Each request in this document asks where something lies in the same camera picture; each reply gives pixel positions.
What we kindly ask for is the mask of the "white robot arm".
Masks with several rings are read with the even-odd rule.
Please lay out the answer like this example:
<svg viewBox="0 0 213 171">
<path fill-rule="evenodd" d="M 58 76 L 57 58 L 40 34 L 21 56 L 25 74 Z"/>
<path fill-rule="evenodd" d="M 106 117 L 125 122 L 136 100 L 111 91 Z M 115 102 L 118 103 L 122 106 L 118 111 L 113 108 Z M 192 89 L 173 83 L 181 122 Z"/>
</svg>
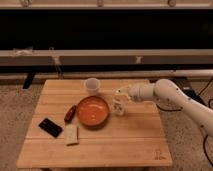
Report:
<svg viewBox="0 0 213 171">
<path fill-rule="evenodd" d="M 168 79 L 159 79 L 155 83 L 139 82 L 120 87 L 115 91 L 115 95 L 124 96 L 134 102 L 169 100 L 180 106 L 185 114 L 213 137 L 213 110 L 187 96 Z"/>
</svg>

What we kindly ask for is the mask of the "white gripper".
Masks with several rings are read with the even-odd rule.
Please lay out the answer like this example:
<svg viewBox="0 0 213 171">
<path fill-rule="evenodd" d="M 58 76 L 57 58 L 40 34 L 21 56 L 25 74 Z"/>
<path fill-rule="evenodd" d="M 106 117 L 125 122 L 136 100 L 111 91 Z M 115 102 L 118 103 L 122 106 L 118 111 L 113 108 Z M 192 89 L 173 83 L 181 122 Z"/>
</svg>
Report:
<svg viewBox="0 0 213 171">
<path fill-rule="evenodd" d="M 150 101 L 153 99 L 154 85 L 137 83 L 131 87 L 126 86 L 117 89 L 116 94 L 128 94 L 131 100 L 135 102 Z"/>
</svg>

